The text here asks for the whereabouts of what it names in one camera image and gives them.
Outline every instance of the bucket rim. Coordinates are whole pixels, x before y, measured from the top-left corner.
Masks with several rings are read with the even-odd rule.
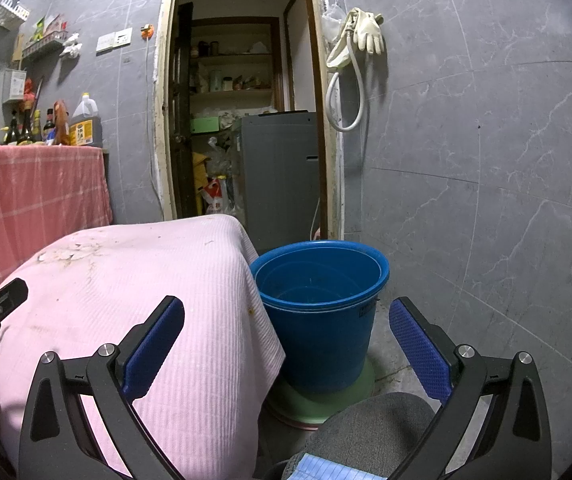
[[[322,249],[322,248],[337,248],[349,251],[355,251],[366,256],[370,256],[375,263],[378,264],[380,268],[380,276],[374,285],[370,286],[366,290],[363,290],[359,294],[354,296],[349,296],[347,298],[342,298],[341,300],[325,301],[322,303],[297,303],[293,301],[284,301],[268,296],[259,290],[259,295],[264,304],[268,304],[275,308],[280,308],[282,310],[290,310],[295,312],[301,311],[314,311],[322,312],[329,310],[338,310],[345,308],[347,306],[355,306],[364,302],[365,300],[370,300],[375,296],[388,281],[390,276],[390,265],[388,264],[388,259],[384,256],[381,251],[378,251],[374,247],[370,247],[365,244],[358,242],[348,242],[346,240],[314,240],[309,242],[297,242],[295,244],[289,244],[283,247],[278,247],[272,251],[268,251],[262,256],[258,257],[251,265],[250,270],[253,275],[253,279],[257,280],[257,275],[259,271],[268,263],[272,262],[274,259],[284,256],[284,254],[296,253],[299,251],[306,251],[310,249]]]

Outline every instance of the doorway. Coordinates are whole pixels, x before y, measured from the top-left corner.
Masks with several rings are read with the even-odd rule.
[[[174,1],[165,77],[175,218],[225,210],[260,252],[316,232],[326,237],[326,141],[311,6]]]

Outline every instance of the rubber glove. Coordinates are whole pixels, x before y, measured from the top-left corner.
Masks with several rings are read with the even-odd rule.
[[[382,23],[381,14],[374,15],[372,12],[357,10],[357,24],[352,40],[357,44],[359,50],[366,50],[369,54],[381,54],[384,42],[381,37],[381,29],[378,23]]]

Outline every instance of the pink checkered tablecloth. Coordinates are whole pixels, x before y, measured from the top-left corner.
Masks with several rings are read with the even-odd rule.
[[[101,149],[0,146],[0,283],[55,240],[111,221]]]

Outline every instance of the metal screw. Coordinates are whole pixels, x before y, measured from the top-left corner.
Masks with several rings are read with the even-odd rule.
[[[46,352],[45,354],[42,354],[42,357],[40,358],[40,361],[42,363],[44,363],[45,365],[47,365],[48,363],[50,363],[53,359],[55,358],[55,352]]]
[[[528,352],[520,352],[519,354],[520,361],[525,365],[529,365],[532,362],[532,357]]]
[[[102,357],[108,357],[115,352],[115,345],[112,343],[104,343],[97,349],[97,353]]]
[[[473,350],[473,347],[469,345],[460,346],[457,349],[457,352],[459,352],[462,357],[473,357],[473,355],[475,355],[475,350]]]

